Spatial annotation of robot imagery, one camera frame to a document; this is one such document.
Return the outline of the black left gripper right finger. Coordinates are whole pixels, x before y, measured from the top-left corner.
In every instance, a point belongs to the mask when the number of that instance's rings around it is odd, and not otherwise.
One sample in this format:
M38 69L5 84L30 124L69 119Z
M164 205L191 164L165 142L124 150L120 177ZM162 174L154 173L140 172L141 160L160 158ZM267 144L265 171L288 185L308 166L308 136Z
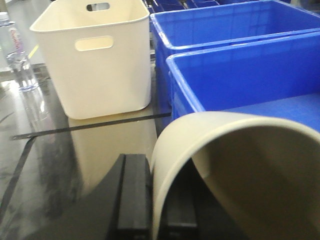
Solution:
M248 237L205 185L192 160L169 188L159 240L246 240Z

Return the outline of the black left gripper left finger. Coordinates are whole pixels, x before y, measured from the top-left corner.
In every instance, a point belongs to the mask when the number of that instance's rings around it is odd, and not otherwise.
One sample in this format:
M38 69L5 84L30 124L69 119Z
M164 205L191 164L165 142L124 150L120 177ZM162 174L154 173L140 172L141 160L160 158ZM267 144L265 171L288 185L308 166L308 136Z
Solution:
M121 154L87 196L34 240L149 240L151 175L144 154Z

